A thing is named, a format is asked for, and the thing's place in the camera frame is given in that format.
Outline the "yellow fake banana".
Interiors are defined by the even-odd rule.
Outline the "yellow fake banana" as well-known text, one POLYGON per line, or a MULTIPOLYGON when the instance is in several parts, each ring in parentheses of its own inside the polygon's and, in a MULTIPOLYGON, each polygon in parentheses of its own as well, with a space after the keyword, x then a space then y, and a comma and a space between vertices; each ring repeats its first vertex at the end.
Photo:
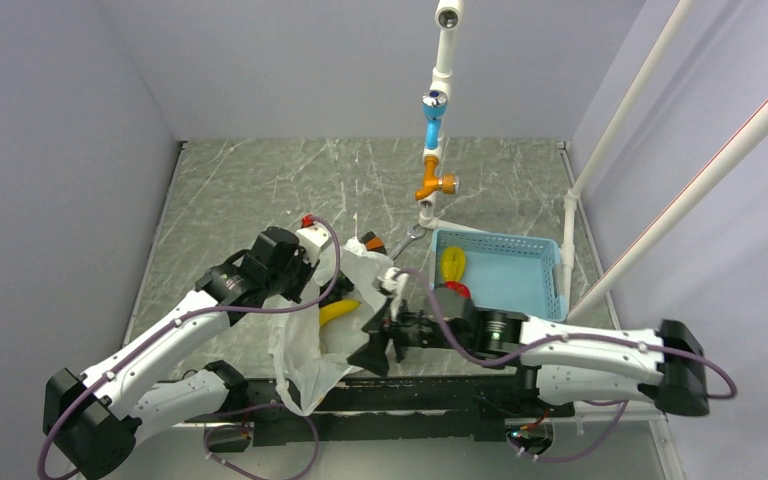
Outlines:
POLYGON ((327 323, 338 317, 356 311, 362 303, 355 299, 344 299, 329 303, 319 309, 319 325, 327 323))

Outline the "white plastic shopping bag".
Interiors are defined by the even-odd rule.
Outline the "white plastic shopping bag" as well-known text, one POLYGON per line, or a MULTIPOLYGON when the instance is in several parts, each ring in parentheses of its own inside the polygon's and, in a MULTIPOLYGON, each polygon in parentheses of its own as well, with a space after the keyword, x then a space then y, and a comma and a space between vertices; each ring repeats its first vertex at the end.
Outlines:
POLYGON ((298 416, 309 416, 347 375, 361 369, 348 356, 366 344, 363 326, 386 301, 374 286, 376 275, 393 261, 370 251, 356 237, 341 245, 340 273, 354 285, 347 294, 359 307, 321 325, 319 307, 268 317, 268 352, 280 401, 298 416))

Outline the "red fake fruit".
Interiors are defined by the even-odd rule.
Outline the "red fake fruit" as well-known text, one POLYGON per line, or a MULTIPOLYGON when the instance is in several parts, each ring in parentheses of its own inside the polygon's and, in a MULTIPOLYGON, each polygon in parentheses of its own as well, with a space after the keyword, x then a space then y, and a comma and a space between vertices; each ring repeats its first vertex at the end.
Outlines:
POLYGON ((454 291, 459 296, 463 298, 471 298, 471 291, 470 289, 463 283, 458 281, 446 281, 443 283, 443 286, 454 291))

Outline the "yellow fake star fruit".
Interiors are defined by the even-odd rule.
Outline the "yellow fake star fruit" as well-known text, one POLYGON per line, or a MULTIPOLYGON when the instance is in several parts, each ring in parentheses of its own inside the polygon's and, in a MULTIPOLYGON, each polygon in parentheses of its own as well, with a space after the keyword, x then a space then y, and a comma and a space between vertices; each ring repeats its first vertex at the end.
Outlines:
POLYGON ((443 283, 459 283, 466 268, 466 254, 457 246, 446 247, 440 258, 440 274, 443 283))

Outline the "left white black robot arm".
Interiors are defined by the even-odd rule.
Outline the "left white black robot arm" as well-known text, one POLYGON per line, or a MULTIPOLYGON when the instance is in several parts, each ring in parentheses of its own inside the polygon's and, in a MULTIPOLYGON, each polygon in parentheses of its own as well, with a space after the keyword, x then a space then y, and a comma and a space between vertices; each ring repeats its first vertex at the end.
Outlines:
POLYGON ((317 305, 304 302, 302 293, 336 240, 333 228, 315 216, 294 232, 269 227, 250 248, 209 268, 169 313, 121 350, 79 374, 55 373, 45 387, 38 477, 48 476, 51 448, 84 478, 101 479, 142 441, 180 422, 239 417, 250 405, 249 383, 230 364, 213 361, 173 383, 168 373, 246 315, 267 313, 272 297, 289 301, 287 313, 317 305))

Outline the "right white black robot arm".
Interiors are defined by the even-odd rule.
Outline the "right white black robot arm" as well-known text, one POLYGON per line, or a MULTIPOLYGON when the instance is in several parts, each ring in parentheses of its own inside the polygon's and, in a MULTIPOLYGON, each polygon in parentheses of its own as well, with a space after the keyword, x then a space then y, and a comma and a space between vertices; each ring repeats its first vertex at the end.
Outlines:
POLYGON ((461 348, 482 368, 524 369, 510 391, 524 415, 576 401, 640 401, 684 417, 710 412, 704 350, 677 320, 642 330, 571 326, 479 308, 442 287, 418 311, 388 300, 363 330, 368 340, 348 362, 380 377, 389 373, 389 352, 402 361, 410 348, 461 348))

